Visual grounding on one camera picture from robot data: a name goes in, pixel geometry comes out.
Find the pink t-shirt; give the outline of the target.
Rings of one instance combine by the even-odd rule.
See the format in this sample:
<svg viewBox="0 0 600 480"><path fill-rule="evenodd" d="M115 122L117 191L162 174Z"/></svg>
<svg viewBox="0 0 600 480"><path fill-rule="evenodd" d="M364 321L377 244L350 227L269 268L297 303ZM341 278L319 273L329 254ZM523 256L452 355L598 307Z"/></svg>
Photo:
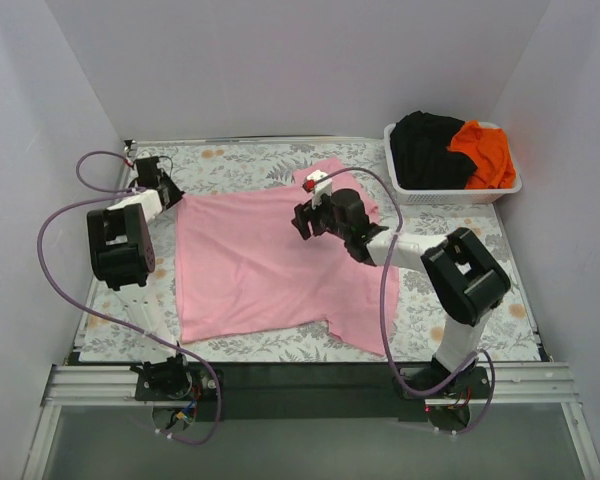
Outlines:
<svg viewBox="0 0 600 480"><path fill-rule="evenodd" d="M396 317L400 272L352 259L329 234L305 241L294 207L315 170L334 173L334 189L359 192L371 220L378 206L336 158L298 170L292 184L258 191L185 195L175 225L175 299L184 343L325 321L331 335L372 354L384 352L379 304Z"/></svg>

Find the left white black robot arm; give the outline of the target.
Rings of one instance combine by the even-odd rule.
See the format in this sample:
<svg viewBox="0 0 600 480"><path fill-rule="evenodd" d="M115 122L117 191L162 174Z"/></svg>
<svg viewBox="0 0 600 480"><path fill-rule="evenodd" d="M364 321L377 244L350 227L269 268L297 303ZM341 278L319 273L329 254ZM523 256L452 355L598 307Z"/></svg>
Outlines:
<svg viewBox="0 0 600 480"><path fill-rule="evenodd" d="M163 156L138 158L131 196L86 215L91 266L123 304L132 325L175 344L150 276L156 256L148 223L182 200L184 192L160 166Z"/></svg>

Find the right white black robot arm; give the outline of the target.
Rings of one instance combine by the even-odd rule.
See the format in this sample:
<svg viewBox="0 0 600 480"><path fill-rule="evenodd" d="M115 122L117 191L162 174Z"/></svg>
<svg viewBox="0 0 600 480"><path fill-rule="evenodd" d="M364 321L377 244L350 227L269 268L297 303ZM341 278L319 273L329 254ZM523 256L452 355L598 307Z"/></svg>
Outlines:
<svg viewBox="0 0 600 480"><path fill-rule="evenodd" d="M467 228L448 235L393 232L371 221L354 189L320 188L314 180L303 188L311 198L295 207L292 220L303 239L338 237L355 261L381 268L382 289L392 267L428 276L447 314L443 339L428 367L395 379L411 397L459 395L469 384L487 320L511 288L504 269Z"/></svg>

